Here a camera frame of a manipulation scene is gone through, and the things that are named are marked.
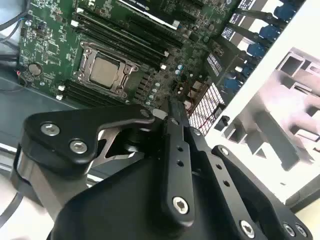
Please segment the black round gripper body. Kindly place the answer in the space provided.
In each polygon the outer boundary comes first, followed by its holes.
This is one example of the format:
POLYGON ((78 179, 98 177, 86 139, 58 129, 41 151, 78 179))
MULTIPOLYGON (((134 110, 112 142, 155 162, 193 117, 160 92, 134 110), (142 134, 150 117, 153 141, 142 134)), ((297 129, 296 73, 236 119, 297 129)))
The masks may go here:
POLYGON ((52 240, 237 240, 228 232, 214 186, 192 156, 194 222, 175 224, 160 209, 164 163, 151 156, 72 198, 50 233, 52 240))

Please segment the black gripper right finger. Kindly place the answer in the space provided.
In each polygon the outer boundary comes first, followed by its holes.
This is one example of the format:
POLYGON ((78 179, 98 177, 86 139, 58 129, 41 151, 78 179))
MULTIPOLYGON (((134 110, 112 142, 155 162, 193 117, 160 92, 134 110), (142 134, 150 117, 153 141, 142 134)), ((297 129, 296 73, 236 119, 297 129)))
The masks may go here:
POLYGON ((188 123, 183 103, 178 120, 186 131, 191 155, 214 186, 227 224, 237 240, 311 240, 307 226, 285 206, 228 148, 210 149, 201 132, 188 123))

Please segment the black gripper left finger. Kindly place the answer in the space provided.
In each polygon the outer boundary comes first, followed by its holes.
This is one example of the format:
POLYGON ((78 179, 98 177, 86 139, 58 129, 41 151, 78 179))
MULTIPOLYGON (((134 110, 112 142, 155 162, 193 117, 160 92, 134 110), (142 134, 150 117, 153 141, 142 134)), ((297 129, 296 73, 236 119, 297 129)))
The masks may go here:
POLYGON ((167 114, 139 104, 37 113, 23 123, 21 176, 56 219, 85 191, 92 167, 135 154, 164 164, 160 210, 177 225, 195 219, 189 126, 183 103, 172 98, 167 114))

